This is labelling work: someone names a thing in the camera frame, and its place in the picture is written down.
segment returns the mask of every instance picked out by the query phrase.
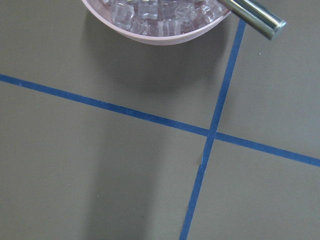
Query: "metal rod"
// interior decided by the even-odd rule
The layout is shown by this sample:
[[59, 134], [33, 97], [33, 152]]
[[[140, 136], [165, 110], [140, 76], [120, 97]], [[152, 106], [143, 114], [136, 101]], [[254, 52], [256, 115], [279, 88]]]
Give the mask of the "metal rod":
[[269, 40], [280, 34], [286, 21], [254, 0], [218, 0]]

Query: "bowl rim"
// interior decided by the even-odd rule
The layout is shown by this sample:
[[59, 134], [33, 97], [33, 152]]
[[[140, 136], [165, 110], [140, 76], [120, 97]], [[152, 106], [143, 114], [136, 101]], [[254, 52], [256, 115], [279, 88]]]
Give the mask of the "bowl rim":
[[225, 11], [223, 11], [223, 14], [218, 17], [217, 19], [215, 19], [213, 22], [198, 28], [196, 30], [187, 32], [187, 33], [183, 33], [183, 34], [179, 34], [179, 35], [174, 35], [174, 36], [144, 36], [144, 35], [140, 35], [137, 33], [133, 33], [127, 30], [124, 30], [114, 24], [112, 24], [111, 22], [109, 22], [107, 19], [105, 19], [104, 17], [102, 17], [88, 2], [88, 0], [82, 0], [83, 4], [87, 7], [87, 9], [96, 17], [98, 18], [101, 22], [103, 22], [105, 25], [107, 25], [108, 27], [110, 27], [111, 29], [125, 35], [131, 38], [135, 38], [135, 39], [141, 39], [141, 40], [147, 40], [147, 41], [158, 41], [158, 42], [167, 42], [167, 41], [172, 41], [172, 40], [179, 40], [181, 39], [181, 37], [188, 37], [188, 36], [193, 36], [196, 35], [198, 33], [203, 33], [204, 30], [208, 29], [210, 30], [211, 28], [215, 27], [218, 23], [220, 23], [223, 19], [225, 19], [230, 13], [231, 11], [229, 9], [225, 9]]

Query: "gray surface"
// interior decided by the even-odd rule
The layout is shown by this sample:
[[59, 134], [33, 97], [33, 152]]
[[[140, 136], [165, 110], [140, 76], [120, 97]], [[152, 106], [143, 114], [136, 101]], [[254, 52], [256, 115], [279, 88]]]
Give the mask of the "gray surface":
[[2, 2], [0, 15], [0, 73], [205, 128], [238, 24], [230, 15], [195, 40], [151, 46], [80, 0]]
[[218, 130], [320, 158], [320, 1], [261, 3], [288, 25], [272, 42], [246, 28]]
[[0, 239], [179, 238], [204, 137], [3, 82], [0, 95]]
[[189, 240], [318, 240], [316, 166], [216, 141]]

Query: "blue tape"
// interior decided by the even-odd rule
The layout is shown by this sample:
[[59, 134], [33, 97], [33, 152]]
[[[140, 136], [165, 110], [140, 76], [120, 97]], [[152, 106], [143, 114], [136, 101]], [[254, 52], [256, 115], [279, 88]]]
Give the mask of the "blue tape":
[[243, 38], [243, 35], [245, 32], [245, 27], [246, 27], [246, 23], [244, 21], [240, 20], [236, 34], [235, 34], [235, 38], [233, 41], [233, 46], [231, 49], [229, 61], [226, 66], [223, 82], [222, 82], [221, 89], [219, 92], [219, 96], [218, 96], [218, 99], [217, 99], [217, 102], [215, 105], [210, 129], [209, 129], [208, 136], [207, 136], [204, 150], [203, 150], [202, 162], [201, 162], [201, 165], [199, 166], [197, 174], [196, 174], [193, 190], [192, 190], [191, 197], [189, 200], [188, 210], [185, 215], [185, 219], [184, 219], [184, 223], [182, 226], [182, 231], [181, 231], [179, 240], [186, 240], [188, 238], [191, 222], [192, 222], [194, 212], [196, 209], [199, 193], [200, 193], [202, 182], [203, 182], [204, 175], [205, 175], [205, 171], [206, 171], [207, 164], [209, 161], [212, 146], [214, 144], [214, 140], [216, 137], [218, 124], [219, 124], [222, 110], [223, 110], [223, 107], [224, 107], [224, 104], [226, 101], [227, 92], [228, 92], [229, 85], [230, 85], [231, 78], [232, 78], [232, 74], [234, 72], [234, 68], [236, 65], [238, 52], [239, 52], [242, 38]]
[[54, 96], [57, 96], [60, 98], [72, 100], [75, 102], [83, 103], [83, 104], [97, 107], [100, 109], [105, 109], [105, 110], [109, 110], [109, 111], [116, 112], [119, 114], [124, 114], [124, 115], [128, 115], [131, 117], [135, 117], [138, 119], [147, 120], [149, 122], [165, 125], [165, 126], [172, 127], [175, 129], [184, 130], [184, 131], [198, 134], [201, 136], [206, 137], [208, 135], [208, 129], [205, 129], [202, 127], [193, 126], [193, 125], [190, 125], [190, 124], [187, 124], [184, 122], [179, 122], [179, 121], [171, 120], [171, 119], [168, 119], [165, 117], [160, 117], [160, 116], [148, 114], [148, 113], [145, 113], [142, 111], [138, 111], [138, 110], [130, 109], [127, 107], [115, 105], [115, 104], [108, 103], [105, 101], [96, 100], [96, 99], [89, 98], [86, 96], [81, 96], [81, 95], [74, 94], [71, 92], [62, 91], [62, 90], [59, 90], [59, 89], [56, 89], [53, 87], [40, 85], [40, 84], [37, 84], [34, 82], [21, 80], [21, 79], [14, 78], [11, 76], [0, 74], [0, 81], [5, 82], [5, 83], [9, 83], [9, 84], [13, 84], [13, 85], [17, 85], [17, 86], [20, 86], [23, 88], [35, 90], [38, 92], [42, 92], [45, 94], [54, 95]]
[[298, 154], [298, 153], [287, 151], [287, 150], [283, 150], [283, 149], [279, 149], [279, 148], [276, 148], [273, 146], [268, 146], [268, 145], [264, 145], [264, 144], [257, 143], [254, 141], [245, 140], [245, 139], [242, 139], [239, 137], [230, 136], [230, 135], [223, 134], [220, 132], [216, 133], [215, 139], [218, 139], [220, 141], [224, 141], [224, 142], [227, 142], [230, 144], [235, 144], [235, 145], [239, 145], [242, 147], [246, 147], [249, 149], [258, 150], [258, 151], [261, 151], [264, 153], [276, 155], [279, 157], [295, 160], [295, 161], [298, 161], [301, 163], [310, 164], [310, 165], [320, 167], [320, 159], [306, 156], [306, 155], [302, 155], [302, 154]]

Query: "bowl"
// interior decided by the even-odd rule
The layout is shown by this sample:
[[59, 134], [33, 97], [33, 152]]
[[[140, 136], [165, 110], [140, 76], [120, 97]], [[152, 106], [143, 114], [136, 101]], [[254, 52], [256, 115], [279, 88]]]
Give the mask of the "bowl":
[[115, 30], [119, 34], [143, 44], [159, 45], [159, 46], [181, 44], [181, 43], [190, 41], [192, 39], [195, 39], [205, 34], [209, 30], [213, 29], [223, 19], [225, 19], [231, 12], [229, 9], [226, 8], [222, 13], [222, 15], [218, 17], [216, 20], [214, 20], [213, 22], [209, 23], [208, 25], [202, 28], [199, 28], [197, 30], [194, 30], [188, 33], [175, 35], [175, 36], [144, 36], [144, 35], [139, 35], [139, 34], [135, 34], [135, 33], [123, 30], [120, 27], [113, 25], [111, 23], [110, 8], [106, 4], [103, 4], [101, 0], [82, 0], [82, 2], [94, 16], [96, 16], [101, 22], [103, 22], [105, 25]]

